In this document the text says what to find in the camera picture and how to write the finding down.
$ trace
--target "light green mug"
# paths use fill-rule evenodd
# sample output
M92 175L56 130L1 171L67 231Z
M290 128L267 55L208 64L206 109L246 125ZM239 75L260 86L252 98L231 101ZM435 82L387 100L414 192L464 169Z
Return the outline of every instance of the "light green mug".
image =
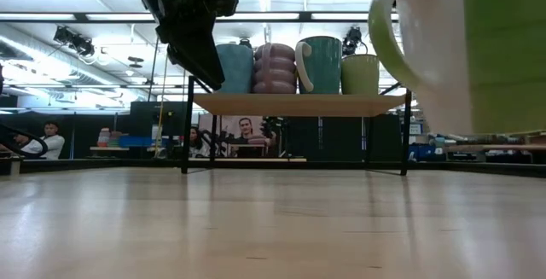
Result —
M373 0L369 35L386 70L417 94L432 131L546 128L543 0Z
M359 54L345 57L341 63L341 91L344 95L377 96L379 59Z

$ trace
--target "black metal frame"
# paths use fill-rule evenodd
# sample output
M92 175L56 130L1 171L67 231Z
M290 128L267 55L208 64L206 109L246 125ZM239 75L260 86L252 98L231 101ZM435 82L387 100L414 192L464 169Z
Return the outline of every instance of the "black metal frame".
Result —
M192 111L194 106L194 87L195 84L198 84L208 93L211 93L211 91L196 77L190 76L189 77L189 85L188 85L188 100L186 102L186 120L184 120L184 145L183 145L183 151L182 151L182 158L180 161L180 170L183 174L188 173L189 168L207 168L207 169L214 169L214 168L253 168L253 169L275 169L280 166L282 166L284 169L286 168L294 168L294 169L339 169L341 165L346 166L348 163L308 163L308 162L286 162L286 163L277 163L277 162L252 162L249 164L249 162L236 162L236 163L226 163L226 162L219 162L216 161L216 127L218 122L218 116L213 115L212 117L212 142L211 142L211 157L209 161L190 161L189 160L189 131L191 128L191 117L192 117ZM393 91L400 87L400 83L396 83L387 90L383 91L381 94L385 95L389 93L390 91ZM381 167L385 167L383 169L391 169L387 167L397 167L400 169L400 175L406 176L409 169L409 163L408 163L408 151L410 148L410 117L411 117L411 91L406 89L406 96L405 96L405 104L404 104L404 134L403 134L403 140L402 140L402 157L400 160L400 163L393 164L387 164L385 166L378 165L379 163L372 163L370 160L373 144L373 139L370 139L373 136L374 132L374 118L369 119L369 126L367 127L367 133L366 133L366 153L363 163L356 163L356 165L353 165L352 167L355 167L357 169L382 169Z

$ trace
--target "pink ribbed mug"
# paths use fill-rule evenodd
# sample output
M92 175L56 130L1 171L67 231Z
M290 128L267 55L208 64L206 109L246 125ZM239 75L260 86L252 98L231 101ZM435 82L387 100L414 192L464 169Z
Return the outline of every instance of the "pink ribbed mug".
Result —
M254 55L253 92L295 94L295 52L284 44L265 44Z

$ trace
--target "white shirt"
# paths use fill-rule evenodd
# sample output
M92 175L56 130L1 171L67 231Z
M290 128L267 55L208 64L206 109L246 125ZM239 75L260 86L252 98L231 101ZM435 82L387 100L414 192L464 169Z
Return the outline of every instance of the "white shirt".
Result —
M48 160L58 160L62 151L62 146L65 144L65 139L59 135L41 138L45 144L48 145L48 152L42 155L42 157ZM36 154L42 151L42 145L39 142L32 140L25 147L21 148L21 151Z
M210 152L210 149L208 147L208 145L206 145L205 143L203 143L203 147L201 147L201 149L198 149L196 147L189 147L189 157L190 158L196 158L197 155L201 155L203 157L208 157L209 155L209 152Z

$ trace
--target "shelf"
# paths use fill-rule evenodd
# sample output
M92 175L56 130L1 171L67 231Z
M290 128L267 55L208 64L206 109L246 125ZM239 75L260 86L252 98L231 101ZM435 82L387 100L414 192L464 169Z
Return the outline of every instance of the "shelf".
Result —
M199 94L194 101L215 115L374 117L404 104L405 96Z

